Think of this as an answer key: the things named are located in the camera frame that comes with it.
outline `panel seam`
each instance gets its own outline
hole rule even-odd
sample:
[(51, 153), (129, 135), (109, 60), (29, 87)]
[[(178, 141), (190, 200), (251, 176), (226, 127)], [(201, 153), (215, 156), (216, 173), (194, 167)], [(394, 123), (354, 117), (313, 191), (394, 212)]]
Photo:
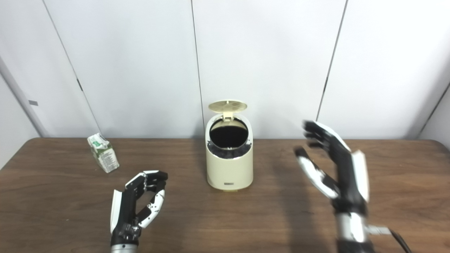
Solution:
[(101, 133), (102, 131), (100, 129), (99, 123), (97, 122), (97, 119), (95, 118), (95, 115), (94, 115), (94, 111), (92, 111), (92, 107), (90, 106), (90, 103), (89, 103), (89, 101), (88, 101), (88, 99), (86, 97), (86, 94), (85, 94), (83, 88), (81, 87), (81, 83), (80, 83), (80, 80), (79, 80), (79, 78), (77, 76), (77, 72), (75, 71), (75, 68), (73, 67), (72, 61), (70, 60), (69, 54), (67, 53), (66, 47), (64, 46), (64, 43), (63, 43), (63, 40), (61, 39), (61, 36), (59, 35), (58, 30), (56, 29), (56, 25), (55, 25), (55, 22), (53, 21), (52, 15), (50, 14), (49, 8), (47, 7), (47, 4), (45, 3), (45, 0), (42, 0), (42, 3), (44, 4), (45, 10), (47, 11), (47, 14), (48, 14), (48, 16), (50, 18), (50, 21), (52, 22), (53, 29), (55, 29), (56, 35), (58, 35), (59, 42), (61, 43), (61, 46), (63, 47), (64, 53), (66, 54), (67, 60), (69, 61), (70, 67), (72, 68), (73, 74), (75, 75), (76, 82), (78, 83), (78, 85), (79, 85), (79, 87), (81, 89), (81, 92), (83, 93), (83, 96), (85, 98), (87, 106), (88, 106), (88, 108), (90, 110), (90, 113), (92, 114), (92, 118), (94, 119), (95, 124), (97, 125), (97, 128), (99, 129), (99, 131)]
[(197, 34), (195, 33), (195, 20), (194, 20), (194, 4), (191, 0), (191, 11), (192, 11), (192, 26), (194, 31), (194, 43), (195, 43), (195, 57), (197, 60), (197, 74), (198, 74), (198, 89), (200, 91), (200, 105), (202, 107), (202, 125), (203, 125), (203, 134), (205, 134), (205, 115), (203, 113), (203, 97), (202, 97), (202, 84), (200, 82), (200, 67), (198, 64), (198, 50), (197, 50)]
[(326, 79), (325, 79), (324, 90), (322, 91), (322, 97), (320, 98), (319, 109), (317, 110), (317, 115), (316, 115), (316, 117), (315, 117), (315, 120), (316, 120), (316, 121), (319, 120), (320, 109), (322, 109), (322, 103), (323, 103), (323, 101), (324, 101), (325, 91), (326, 91), (326, 89), (327, 89), (328, 79), (329, 79), (329, 76), (330, 76), (331, 67), (332, 67), (332, 65), (333, 65), (334, 54), (336, 53), (336, 48), (337, 48), (337, 46), (338, 46), (338, 43), (337, 43), (337, 42), (339, 41), (339, 36), (340, 36), (340, 34), (341, 34), (342, 23), (344, 22), (345, 11), (347, 10), (347, 4), (348, 4), (348, 0), (345, 1), (344, 11), (342, 12), (342, 17), (341, 17), (341, 22), (340, 22), (340, 24), (339, 24), (339, 29), (337, 30), (336, 41), (334, 42), (333, 53), (331, 54), (330, 65), (328, 66), (328, 72), (327, 72), (327, 77), (326, 77)]
[(450, 87), (450, 83), (447, 85), (447, 87), (445, 88), (444, 92), (442, 93), (441, 97), (439, 98), (438, 102), (436, 103), (436, 106), (433, 108), (433, 110), (430, 113), (430, 116), (428, 116), (427, 120), (425, 121), (425, 123), (423, 124), (423, 127), (420, 129), (419, 133), (416, 136), (416, 139), (422, 134), (423, 130), (425, 129), (425, 127), (427, 126), (428, 122), (430, 121), (431, 117), (433, 116), (434, 112), (436, 111), (437, 107), (439, 106), (439, 104), (441, 103), (442, 99), (444, 98), (445, 94), (447, 93), (448, 89)]

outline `trash can opening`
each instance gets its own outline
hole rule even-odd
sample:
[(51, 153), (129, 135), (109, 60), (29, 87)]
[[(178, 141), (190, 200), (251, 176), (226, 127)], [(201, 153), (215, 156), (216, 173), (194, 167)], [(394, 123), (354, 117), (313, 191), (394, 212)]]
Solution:
[(235, 149), (247, 142), (248, 129), (239, 119), (216, 121), (209, 131), (211, 141), (221, 149)]

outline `white wall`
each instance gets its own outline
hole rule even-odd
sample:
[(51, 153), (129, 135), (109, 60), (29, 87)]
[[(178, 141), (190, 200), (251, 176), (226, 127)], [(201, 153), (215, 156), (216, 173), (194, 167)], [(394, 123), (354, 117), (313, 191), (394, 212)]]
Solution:
[(0, 169), (29, 139), (39, 137), (13, 93), (0, 76)]
[(0, 73), (44, 136), (200, 137), (208, 104), (238, 99), (255, 138), (318, 114), (415, 138), (450, 82), (446, 0), (349, 0), (321, 107), (345, 0), (44, 2), (0, 1)]
[(105, 137), (203, 135), (190, 0), (45, 0)]
[(345, 0), (193, 0), (205, 124), (237, 99), (255, 138), (303, 138), (315, 119)]
[(319, 121), (416, 138), (450, 82), (450, 1), (349, 0)]
[(450, 92), (447, 91), (426, 124), (420, 139), (431, 139), (441, 142), (450, 149)]
[(0, 1), (0, 58), (0, 73), (43, 136), (99, 131), (41, 0)]

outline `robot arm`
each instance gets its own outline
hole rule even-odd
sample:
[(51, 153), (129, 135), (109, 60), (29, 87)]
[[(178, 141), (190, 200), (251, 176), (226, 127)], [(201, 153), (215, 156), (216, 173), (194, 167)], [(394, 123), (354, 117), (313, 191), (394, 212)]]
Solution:
[(303, 148), (295, 150), (302, 170), (332, 200), (338, 252), (374, 253), (366, 229), (369, 181), (364, 154), (359, 150), (352, 153), (339, 135), (320, 123), (307, 121), (304, 128), (305, 136), (314, 140), (309, 146), (324, 149), (336, 164), (337, 181), (320, 170)]
[[(111, 208), (111, 252), (135, 253), (141, 230), (158, 215), (164, 201), (167, 173), (144, 171), (126, 185), (125, 190), (114, 190)], [(136, 214), (136, 201), (146, 192), (155, 195), (150, 203)]]

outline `wooden table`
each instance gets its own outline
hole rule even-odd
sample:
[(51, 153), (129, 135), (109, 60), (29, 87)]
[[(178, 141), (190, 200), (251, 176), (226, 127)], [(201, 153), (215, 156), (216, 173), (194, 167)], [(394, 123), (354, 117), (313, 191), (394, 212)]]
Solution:
[[(113, 189), (155, 169), (169, 173), (166, 200), (140, 252), (336, 252), (329, 201), (293, 155), (304, 140), (256, 140), (254, 182), (239, 192), (208, 185), (203, 140), (110, 141), (121, 166), (109, 174), (85, 139), (32, 139), (19, 150), (0, 171), (0, 252), (109, 252)], [(367, 157), (370, 223), (401, 233), (415, 253), (450, 252), (449, 151), (428, 140), (347, 143)], [(333, 173), (323, 151), (309, 152)], [(379, 253), (403, 252), (391, 236), (372, 240)]]

